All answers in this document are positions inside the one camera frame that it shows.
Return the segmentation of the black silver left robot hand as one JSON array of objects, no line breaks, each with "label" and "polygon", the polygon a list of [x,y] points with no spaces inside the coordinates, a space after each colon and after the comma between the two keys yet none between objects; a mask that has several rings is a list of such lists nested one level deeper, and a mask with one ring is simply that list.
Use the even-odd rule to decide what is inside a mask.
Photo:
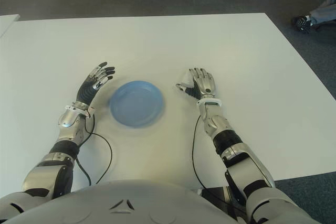
[{"label": "black silver left robot hand", "polygon": [[76,102],[90,105],[99,89],[113,78],[115,67],[107,67],[107,64],[102,62],[88,74],[77,92]]}]

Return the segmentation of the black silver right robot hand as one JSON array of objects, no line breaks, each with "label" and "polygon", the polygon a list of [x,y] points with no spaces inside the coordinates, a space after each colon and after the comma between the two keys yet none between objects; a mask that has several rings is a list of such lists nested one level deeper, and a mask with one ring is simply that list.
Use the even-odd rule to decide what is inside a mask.
[{"label": "black silver right robot hand", "polygon": [[188,87],[184,84],[177,83],[176,87],[198,100],[203,98],[215,98],[216,87],[211,73],[204,68],[190,68],[189,72],[193,80],[193,86]]}]

